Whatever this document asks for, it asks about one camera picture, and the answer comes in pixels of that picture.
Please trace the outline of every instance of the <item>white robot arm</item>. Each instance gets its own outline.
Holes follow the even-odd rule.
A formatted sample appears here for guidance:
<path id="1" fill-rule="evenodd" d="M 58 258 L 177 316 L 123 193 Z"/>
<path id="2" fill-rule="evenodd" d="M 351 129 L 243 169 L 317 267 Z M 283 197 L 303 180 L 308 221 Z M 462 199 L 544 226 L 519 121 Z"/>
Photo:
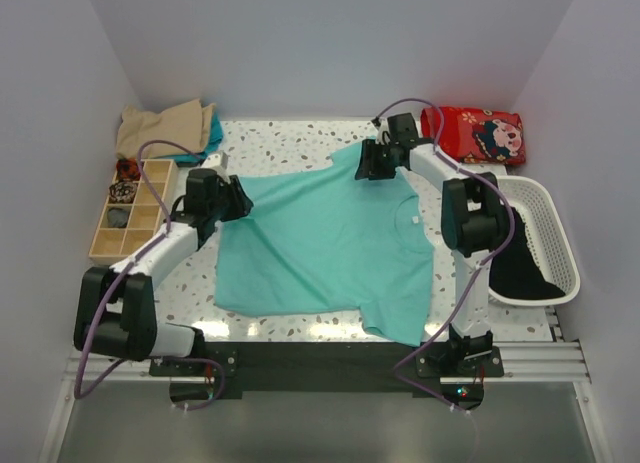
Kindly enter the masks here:
<path id="1" fill-rule="evenodd" d="M 485 184 L 456 171 L 457 162 L 447 164 L 450 158 L 430 139 L 420 136 L 410 113 L 376 123 L 378 136 L 362 143 L 355 177 L 390 179 L 395 177 L 396 168 L 403 166 L 442 192 L 441 231 L 455 261 L 456 301 L 463 302 L 449 327 L 448 364 L 455 366 L 463 360 L 486 358 L 493 344 L 488 322 L 488 256 L 509 232 L 506 209 Z M 497 187 L 495 175 L 484 173 L 481 177 Z"/>
<path id="2" fill-rule="evenodd" d="M 153 294 L 178 264 L 202 247 L 217 221 L 242 218 L 251 211 L 253 203 L 226 168 L 223 152 L 210 155 L 189 172 L 186 193 L 180 197 L 183 209 L 178 211 L 174 204 L 170 221 L 148 243 L 110 268 L 94 267 L 85 273 L 73 338 L 78 350 L 88 340 L 92 353 L 125 360 L 204 356 L 200 330 L 156 320 Z M 104 309 L 105 298 L 110 303 L 122 299 L 122 312 Z"/>

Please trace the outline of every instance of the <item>beige cloth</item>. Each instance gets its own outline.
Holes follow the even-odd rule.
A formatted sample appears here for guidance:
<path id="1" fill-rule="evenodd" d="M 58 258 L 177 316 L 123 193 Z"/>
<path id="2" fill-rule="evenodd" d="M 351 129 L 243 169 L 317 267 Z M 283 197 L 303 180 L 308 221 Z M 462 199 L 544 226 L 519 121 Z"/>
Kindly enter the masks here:
<path id="1" fill-rule="evenodd" d="M 211 136 L 211 118 L 213 118 L 214 111 L 216 111 L 215 103 L 211 103 L 202 109 L 202 137 L 200 138 L 200 145 L 202 145 L 203 150 L 204 147 L 209 144 L 209 137 Z"/>
<path id="2" fill-rule="evenodd" d="M 172 141 L 194 153 L 200 153 L 209 141 L 213 110 L 214 105 L 202 108 L 197 99 L 168 108 L 160 114 L 127 106 L 122 112 L 122 124 L 118 129 L 116 155 L 118 158 L 135 158 L 138 149 L 149 140 Z M 173 146 L 152 145 L 143 156 L 156 158 L 181 153 L 184 152 Z"/>

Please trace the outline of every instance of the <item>teal cloth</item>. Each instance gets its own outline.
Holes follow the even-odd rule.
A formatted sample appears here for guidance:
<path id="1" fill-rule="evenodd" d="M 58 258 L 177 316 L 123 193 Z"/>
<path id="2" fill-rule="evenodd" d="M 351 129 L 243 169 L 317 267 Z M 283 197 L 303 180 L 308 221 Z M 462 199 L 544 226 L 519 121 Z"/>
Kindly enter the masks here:
<path id="1" fill-rule="evenodd" d="M 365 331 L 420 344 L 433 247 L 418 196 L 400 174 L 356 181 L 360 148 L 333 153 L 324 170 L 240 178 L 254 207 L 222 228 L 217 306 L 248 316 L 359 309 Z"/>
<path id="2" fill-rule="evenodd" d="M 200 163 L 200 157 L 207 157 L 210 153 L 213 153 L 220 146 L 220 142 L 224 138 L 224 132 L 222 131 L 222 125 L 220 124 L 220 118 L 218 118 L 218 112 L 214 111 L 213 116 L 211 117 L 211 133 L 209 135 L 209 142 L 207 146 L 205 146 L 204 150 L 200 153 L 196 153 L 199 158 L 196 158 L 192 155 L 169 155 L 169 156 L 161 156 L 160 158 L 171 158 L 176 163 L 183 164 L 197 164 Z"/>

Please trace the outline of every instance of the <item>red pouch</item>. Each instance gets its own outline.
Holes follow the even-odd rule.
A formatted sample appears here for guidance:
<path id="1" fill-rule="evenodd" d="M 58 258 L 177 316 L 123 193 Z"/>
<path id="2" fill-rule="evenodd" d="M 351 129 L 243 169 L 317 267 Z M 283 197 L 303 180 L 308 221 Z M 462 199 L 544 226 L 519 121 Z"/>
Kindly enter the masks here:
<path id="1" fill-rule="evenodd" d="M 464 163 L 522 165 L 526 161 L 522 120 L 517 113 L 441 106 L 444 128 L 440 147 Z M 426 108 L 420 117 L 422 134 L 435 137 L 440 115 Z"/>

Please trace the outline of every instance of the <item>white laundry basket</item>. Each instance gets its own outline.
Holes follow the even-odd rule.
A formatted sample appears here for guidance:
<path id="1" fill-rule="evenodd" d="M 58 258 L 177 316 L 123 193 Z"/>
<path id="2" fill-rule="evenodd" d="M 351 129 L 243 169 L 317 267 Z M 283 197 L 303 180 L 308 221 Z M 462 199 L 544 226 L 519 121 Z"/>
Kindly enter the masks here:
<path id="1" fill-rule="evenodd" d="M 544 279 L 566 296 L 549 300 L 518 300 L 489 288 L 489 302 L 514 306 L 561 305 L 573 300 L 580 289 L 580 275 L 549 192 L 537 181 L 520 176 L 498 176 L 500 190 L 526 225 L 529 250 Z"/>

